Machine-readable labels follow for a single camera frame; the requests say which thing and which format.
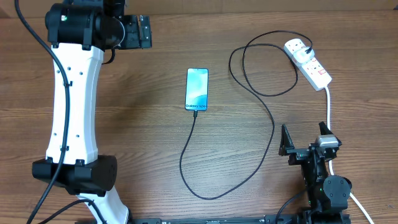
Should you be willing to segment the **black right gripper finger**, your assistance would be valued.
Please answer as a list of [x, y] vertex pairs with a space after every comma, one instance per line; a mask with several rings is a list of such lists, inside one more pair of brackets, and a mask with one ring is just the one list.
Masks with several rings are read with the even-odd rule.
[[290, 134], [287, 130], [287, 127], [285, 124], [281, 126], [281, 140], [280, 140], [280, 146], [279, 146], [279, 155], [280, 156], [288, 156], [293, 152], [295, 149], [295, 146], [293, 144], [293, 141], [290, 137]]
[[320, 128], [320, 134], [321, 135], [331, 135], [331, 134], [333, 134], [324, 121], [320, 122], [318, 125], [319, 125], [319, 128]]

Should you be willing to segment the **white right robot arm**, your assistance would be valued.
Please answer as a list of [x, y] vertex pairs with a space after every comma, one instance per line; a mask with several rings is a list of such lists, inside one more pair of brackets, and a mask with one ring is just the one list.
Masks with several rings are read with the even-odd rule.
[[[350, 223], [349, 215], [343, 213], [348, 208], [348, 198], [352, 183], [346, 177], [331, 175], [326, 163], [336, 158], [342, 145], [324, 122], [319, 123], [320, 135], [307, 148], [295, 148], [286, 125], [281, 127], [280, 156], [288, 156], [290, 166], [299, 165], [305, 181], [305, 189], [290, 198], [275, 216], [275, 223]], [[284, 218], [284, 208], [301, 195], [308, 195], [309, 207], [298, 214]]]

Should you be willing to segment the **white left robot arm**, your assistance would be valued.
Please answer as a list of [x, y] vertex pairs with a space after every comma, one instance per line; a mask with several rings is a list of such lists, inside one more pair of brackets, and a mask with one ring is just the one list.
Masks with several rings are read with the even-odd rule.
[[45, 157], [33, 163], [32, 175], [76, 196], [95, 223], [133, 222], [115, 188], [117, 160], [99, 154], [95, 134], [104, 53], [152, 47], [149, 17], [127, 15], [126, 6], [125, 0], [56, 3], [45, 15], [47, 39], [40, 40], [53, 59], [53, 123]]

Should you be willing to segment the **black smartphone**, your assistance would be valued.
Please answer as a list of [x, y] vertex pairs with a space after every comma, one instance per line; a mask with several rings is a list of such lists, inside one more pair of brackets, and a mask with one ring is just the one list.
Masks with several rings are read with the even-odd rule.
[[189, 68], [187, 70], [185, 109], [187, 111], [206, 111], [208, 108], [207, 68]]

